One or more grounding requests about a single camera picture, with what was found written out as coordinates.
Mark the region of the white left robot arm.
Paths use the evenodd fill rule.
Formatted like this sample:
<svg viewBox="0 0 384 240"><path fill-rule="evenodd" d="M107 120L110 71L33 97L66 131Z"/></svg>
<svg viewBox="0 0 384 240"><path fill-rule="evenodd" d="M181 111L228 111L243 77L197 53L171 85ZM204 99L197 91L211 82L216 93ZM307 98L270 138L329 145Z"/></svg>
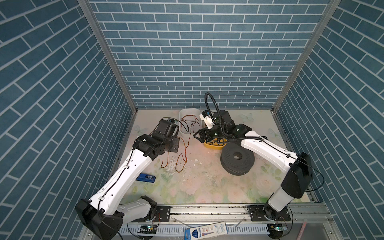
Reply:
<svg viewBox="0 0 384 240"><path fill-rule="evenodd" d="M101 240L111 240L124 224L156 218L157 203L147 196L121 205L128 189L153 160L179 149L179 126L161 119L149 135L138 137L120 168L90 199L80 199L75 210L84 226Z"/></svg>

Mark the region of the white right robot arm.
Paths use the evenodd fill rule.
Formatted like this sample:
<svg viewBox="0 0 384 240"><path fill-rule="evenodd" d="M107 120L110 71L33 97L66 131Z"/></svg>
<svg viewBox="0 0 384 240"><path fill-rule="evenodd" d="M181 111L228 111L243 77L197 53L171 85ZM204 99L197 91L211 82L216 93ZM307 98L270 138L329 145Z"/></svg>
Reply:
<svg viewBox="0 0 384 240"><path fill-rule="evenodd" d="M244 124L235 124L228 111L200 114L205 127L194 133L203 144L225 141L220 161L222 167L235 176L245 175L260 156L285 175L281 185L272 193L262 208L267 220L275 221L286 212L287 205L300 199L313 179L311 158L306 153L296 154L283 149L257 134Z"/></svg>

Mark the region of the yellow plastic tub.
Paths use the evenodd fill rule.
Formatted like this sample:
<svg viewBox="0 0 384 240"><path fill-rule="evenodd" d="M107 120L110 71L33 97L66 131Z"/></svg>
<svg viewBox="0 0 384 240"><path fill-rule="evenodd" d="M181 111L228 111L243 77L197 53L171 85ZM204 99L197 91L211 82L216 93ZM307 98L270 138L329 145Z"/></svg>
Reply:
<svg viewBox="0 0 384 240"><path fill-rule="evenodd" d="M212 149L212 150L222 150L224 146L228 143L226 139L223 138L215 138L210 141L206 140L203 145L207 149Z"/></svg>

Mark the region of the white plastic tub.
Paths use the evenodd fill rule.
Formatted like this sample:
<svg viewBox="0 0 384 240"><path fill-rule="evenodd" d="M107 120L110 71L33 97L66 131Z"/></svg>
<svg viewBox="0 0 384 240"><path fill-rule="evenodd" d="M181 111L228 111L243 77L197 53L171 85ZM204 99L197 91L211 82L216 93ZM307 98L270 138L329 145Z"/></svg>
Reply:
<svg viewBox="0 0 384 240"><path fill-rule="evenodd" d="M179 112L179 119L183 123L185 130L195 133L202 127L202 120L200 119L201 111L199 109L189 108L183 109Z"/></svg>

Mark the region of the dark grey perforated spool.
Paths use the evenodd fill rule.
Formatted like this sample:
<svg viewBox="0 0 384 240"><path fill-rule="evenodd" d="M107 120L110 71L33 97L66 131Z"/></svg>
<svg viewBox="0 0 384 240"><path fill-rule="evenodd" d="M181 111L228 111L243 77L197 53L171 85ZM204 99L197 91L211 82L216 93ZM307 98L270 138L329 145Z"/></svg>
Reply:
<svg viewBox="0 0 384 240"><path fill-rule="evenodd" d="M234 176L247 174L255 163L255 155L235 143L227 143L221 153L220 161L224 170Z"/></svg>

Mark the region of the blue black utility knife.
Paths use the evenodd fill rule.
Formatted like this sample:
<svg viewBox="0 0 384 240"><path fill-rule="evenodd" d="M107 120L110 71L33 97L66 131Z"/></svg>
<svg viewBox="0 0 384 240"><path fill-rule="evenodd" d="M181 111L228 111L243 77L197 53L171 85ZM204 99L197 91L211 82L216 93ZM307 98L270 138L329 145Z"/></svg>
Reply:
<svg viewBox="0 0 384 240"><path fill-rule="evenodd" d="M146 182L146 183L154 183L156 181L156 177L153 176L153 175L148 175L148 174L141 173L136 178L136 181Z"/></svg>

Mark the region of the white blue pen box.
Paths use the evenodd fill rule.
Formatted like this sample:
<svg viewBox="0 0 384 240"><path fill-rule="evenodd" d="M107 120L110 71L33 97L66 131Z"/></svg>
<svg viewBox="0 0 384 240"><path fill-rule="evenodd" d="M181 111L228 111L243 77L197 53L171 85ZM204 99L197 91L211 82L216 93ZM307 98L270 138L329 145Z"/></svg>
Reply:
<svg viewBox="0 0 384 240"><path fill-rule="evenodd" d="M228 234L225 222L203 225L200 227L188 228L185 230L185 240L204 240Z"/></svg>

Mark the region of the pink pencil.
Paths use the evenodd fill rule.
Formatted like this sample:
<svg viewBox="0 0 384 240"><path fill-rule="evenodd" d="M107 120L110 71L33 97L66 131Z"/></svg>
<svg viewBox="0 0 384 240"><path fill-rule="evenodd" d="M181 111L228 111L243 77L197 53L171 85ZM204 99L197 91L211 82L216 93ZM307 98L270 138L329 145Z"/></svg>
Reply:
<svg viewBox="0 0 384 240"><path fill-rule="evenodd" d="M306 226L307 226L307 221L304 221L302 226L301 226L301 229L300 229L300 231L298 233L298 236L297 236L296 240L301 240L302 239L302 236L303 236L303 233L304 233L304 230L305 230Z"/></svg>

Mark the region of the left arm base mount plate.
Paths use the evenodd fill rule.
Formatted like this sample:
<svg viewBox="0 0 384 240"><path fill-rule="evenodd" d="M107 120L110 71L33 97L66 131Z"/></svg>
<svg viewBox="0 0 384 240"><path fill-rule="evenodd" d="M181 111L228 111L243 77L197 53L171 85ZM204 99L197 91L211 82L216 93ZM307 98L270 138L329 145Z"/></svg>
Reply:
<svg viewBox="0 0 384 240"><path fill-rule="evenodd" d="M133 221L133 223L153 223L153 222L169 222L171 214L170 206L151 207L149 213L143 217Z"/></svg>

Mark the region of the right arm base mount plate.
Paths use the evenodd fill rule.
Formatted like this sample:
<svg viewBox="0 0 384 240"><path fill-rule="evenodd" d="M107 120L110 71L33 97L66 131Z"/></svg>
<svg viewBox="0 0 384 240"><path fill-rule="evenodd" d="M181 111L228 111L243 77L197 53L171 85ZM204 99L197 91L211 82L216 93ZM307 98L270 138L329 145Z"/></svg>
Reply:
<svg viewBox="0 0 384 240"><path fill-rule="evenodd" d="M252 222L290 221L292 219L288 207L284 207L282 211L278 212L268 204L248 205L246 210L250 214Z"/></svg>

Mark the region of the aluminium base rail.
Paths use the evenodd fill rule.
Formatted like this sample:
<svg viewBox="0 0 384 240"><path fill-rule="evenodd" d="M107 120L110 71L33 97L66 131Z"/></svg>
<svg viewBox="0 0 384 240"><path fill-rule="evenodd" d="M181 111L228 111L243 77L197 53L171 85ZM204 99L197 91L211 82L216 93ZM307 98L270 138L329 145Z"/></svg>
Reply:
<svg viewBox="0 0 384 240"><path fill-rule="evenodd" d="M324 204L289 204L290 221L252 222L248 205L262 204L171 204L169 222L127 223L112 239L130 235L135 240L158 238L184 239L185 230L225 222L228 237L249 239L255 235L266 240L296 240L304 221L307 226L302 240L340 240L342 235Z"/></svg>

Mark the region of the metal frame corner post left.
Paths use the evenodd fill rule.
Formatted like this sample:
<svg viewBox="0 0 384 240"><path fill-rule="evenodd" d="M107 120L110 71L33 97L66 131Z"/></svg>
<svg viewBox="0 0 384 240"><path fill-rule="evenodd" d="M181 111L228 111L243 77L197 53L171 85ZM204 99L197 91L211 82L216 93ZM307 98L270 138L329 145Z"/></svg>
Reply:
<svg viewBox="0 0 384 240"><path fill-rule="evenodd" d="M113 71L114 73L114 76L116 77L116 80L119 84L119 86L121 87L123 93L124 93L124 96L126 98L126 100L128 101L128 104L129 106L131 107L134 115L137 113L137 107L134 103L134 100L133 98L131 97L130 93L129 93L129 90L127 88L127 85L125 83L125 80L121 74L121 71L119 70L119 67L115 61L115 58L113 56L113 53L108 45L108 42L103 34L103 31L97 21L97 18L96 18L96 15L94 14L93 12L93 9L91 7L91 4L89 1L86 1L86 0L78 0L78 3L95 35L95 38L97 39L105 57L106 57L106 60L109 64L109 66L111 67L111 70Z"/></svg>

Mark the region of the metal frame corner post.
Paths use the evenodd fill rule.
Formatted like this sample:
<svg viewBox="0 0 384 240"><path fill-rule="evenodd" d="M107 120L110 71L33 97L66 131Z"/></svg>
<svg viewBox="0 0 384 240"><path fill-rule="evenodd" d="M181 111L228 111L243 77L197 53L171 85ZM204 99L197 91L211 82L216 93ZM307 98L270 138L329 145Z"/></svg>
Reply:
<svg viewBox="0 0 384 240"><path fill-rule="evenodd" d="M127 88L127 85L125 83L125 80L121 74L121 71L119 70L119 67L115 61L115 58L113 56L113 53L108 45L108 42L103 34L103 31L97 21L97 18L96 18L96 15L94 14L93 12L93 9L91 7L91 4L89 1L86 1L86 0L78 0L78 3L95 35L95 38L97 39L105 57L106 57L106 60L109 64L109 66L111 67L111 70L113 71L114 73L114 76L116 77L116 80L119 84L119 86L121 87L123 93L124 93L124 96L126 98L126 100L128 101L128 104L129 106L131 107L134 115L137 113L137 107L134 103L134 100L133 98L131 97L130 93L129 93L129 90Z"/></svg>
<svg viewBox="0 0 384 240"><path fill-rule="evenodd" d="M314 28L314 31L312 35L310 36L302 54L298 58L298 61L296 65L293 67L293 70L288 77L284 87L282 88L281 93L279 94L277 101L274 103L272 107L272 114L276 115L279 108L281 107L284 99L288 95L291 87L295 83L300 71L303 69L304 64L306 63L307 59L309 58L310 54L312 53L316 43L320 39L323 31L325 30L328 22L330 21L331 17L335 13L337 7L339 6L341 0L331 0L327 4L319 22L317 23L316 27Z"/></svg>

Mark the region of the metal frame corner post right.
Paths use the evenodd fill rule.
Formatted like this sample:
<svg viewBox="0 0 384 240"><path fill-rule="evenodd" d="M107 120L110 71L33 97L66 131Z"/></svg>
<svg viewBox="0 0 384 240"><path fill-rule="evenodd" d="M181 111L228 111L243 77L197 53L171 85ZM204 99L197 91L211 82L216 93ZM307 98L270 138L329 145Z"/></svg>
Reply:
<svg viewBox="0 0 384 240"><path fill-rule="evenodd" d="M339 6L341 0L331 0L327 4L319 22L317 23L316 27L314 28L314 31L312 35L310 36L302 54L298 58L298 61L296 65L293 67L293 70L288 77L284 87L282 88L281 93L279 94L277 101L274 103L272 107L272 114L276 115L279 108L281 107L284 99L288 95L291 87L295 83L300 71L303 69L304 64L306 63L307 59L309 58L310 54L312 53L316 43L320 39L323 31L325 30L328 22L330 21L331 17L335 13L337 7Z"/></svg>

